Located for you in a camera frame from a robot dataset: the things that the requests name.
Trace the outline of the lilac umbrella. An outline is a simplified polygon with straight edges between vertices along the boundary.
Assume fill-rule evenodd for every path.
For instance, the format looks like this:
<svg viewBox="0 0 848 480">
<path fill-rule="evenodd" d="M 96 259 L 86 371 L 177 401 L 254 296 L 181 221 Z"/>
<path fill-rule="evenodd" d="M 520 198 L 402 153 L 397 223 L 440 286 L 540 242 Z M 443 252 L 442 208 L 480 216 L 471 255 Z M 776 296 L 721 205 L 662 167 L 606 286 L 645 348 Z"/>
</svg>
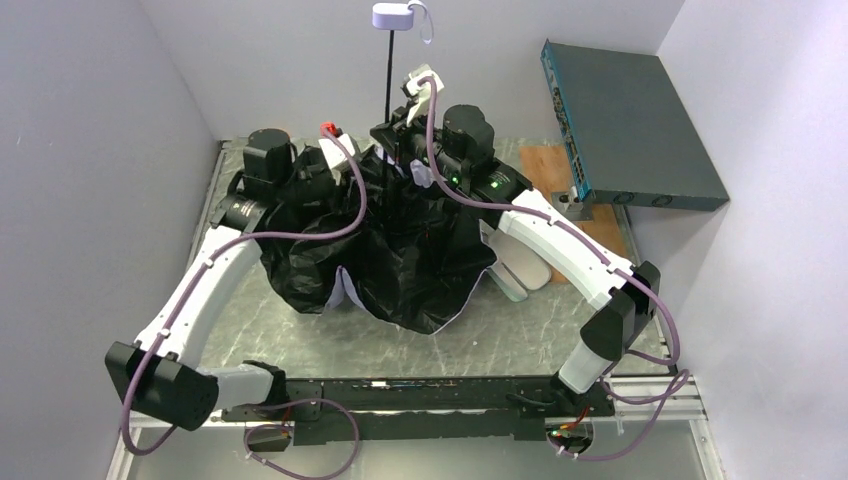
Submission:
<svg viewBox="0 0 848 480">
<path fill-rule="evenodd" d="M 393 164 L 379 144 L 361 155 L 366 195 L 352 175 L 330 206 L 289 205 L 272 217 L 278 230 L 314 236 L 335 231 L 366 208 L 350 234 L 329 240 L 262 240 L 261 264 L 272 289 L 300 313 L 320 314 L 343 298 L 375 318 L 431 335 L 453 319 L 496 254 L 477 219 L 430 177 L 418 180 Z"/>
</svg>

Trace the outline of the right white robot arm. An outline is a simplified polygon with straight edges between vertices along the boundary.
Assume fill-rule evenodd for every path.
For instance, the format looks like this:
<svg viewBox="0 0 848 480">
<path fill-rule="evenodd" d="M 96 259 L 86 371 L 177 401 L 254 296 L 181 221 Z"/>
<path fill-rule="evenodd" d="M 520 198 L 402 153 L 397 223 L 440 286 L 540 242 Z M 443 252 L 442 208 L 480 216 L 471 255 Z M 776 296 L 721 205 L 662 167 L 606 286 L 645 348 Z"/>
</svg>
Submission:
<svg viewBox="0 0 848 480">
<path fill-rule="evenodd" d="M 478 107 L 450 107 L 440 128 L 432 119 L 409 104 L 369 134 L 400 165 L 420 162 L 451 197 L 562 273 L 594 307 L 555 375 L 566 391 L 588 392 L 629 353 L 655 315 L 658 269 L 649 262 L 636 266 L 603 247 L 557 212 L 525 176 L 499 160 L 494 129 Z"/>
</svg>

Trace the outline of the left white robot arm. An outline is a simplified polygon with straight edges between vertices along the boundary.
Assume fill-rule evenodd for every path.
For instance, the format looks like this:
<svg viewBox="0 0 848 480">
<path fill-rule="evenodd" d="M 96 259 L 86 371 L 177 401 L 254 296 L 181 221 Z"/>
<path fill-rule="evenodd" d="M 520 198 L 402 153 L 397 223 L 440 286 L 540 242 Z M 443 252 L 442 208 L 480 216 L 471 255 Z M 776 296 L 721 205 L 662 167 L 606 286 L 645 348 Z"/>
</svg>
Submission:
<svg viewBox="0 0 848 480">
<path fill-rule="evenodd" d="M 243 277 L 258 263 L 263 240 L 329 241 L 354 231 L 366 212 L 365 185 L 347 134 L 325 124 L 316 147 L 298 151 L 289 135 L 262 129 L 249 136 L 243 167 L 215 208 L 200 250 L 176 290 L 131 343 L 114 343 L 105 365 L 122 401 L 121 433 L 130 435 L 133 412 L 172 429 L 193 431 L 211 413 L 252 405 L 282 407 L 289 400 L 286 374 L 257 361 L 202 369 L 213 326 Z M 326 206 L 353 176 L 358 211 L 327 233 L 283 227 L 285 211 Z"/>
</svg>

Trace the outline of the mint green zipper case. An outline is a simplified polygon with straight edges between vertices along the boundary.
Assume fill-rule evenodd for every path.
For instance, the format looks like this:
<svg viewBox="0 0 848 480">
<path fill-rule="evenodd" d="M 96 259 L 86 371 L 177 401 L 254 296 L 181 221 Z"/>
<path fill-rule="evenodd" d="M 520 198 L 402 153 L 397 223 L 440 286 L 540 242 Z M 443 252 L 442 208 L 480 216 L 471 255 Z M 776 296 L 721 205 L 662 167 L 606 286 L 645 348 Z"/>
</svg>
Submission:
<svg viewBox="0 0 848 480">
<path fill-rule="evenodd" d="M 485 225 L 481 233 L 483 243 L 496 255 L 487 273 L 510 301 L 522 302 L 550 282 L 550 266 L 528 246 Z"/>
</svg>

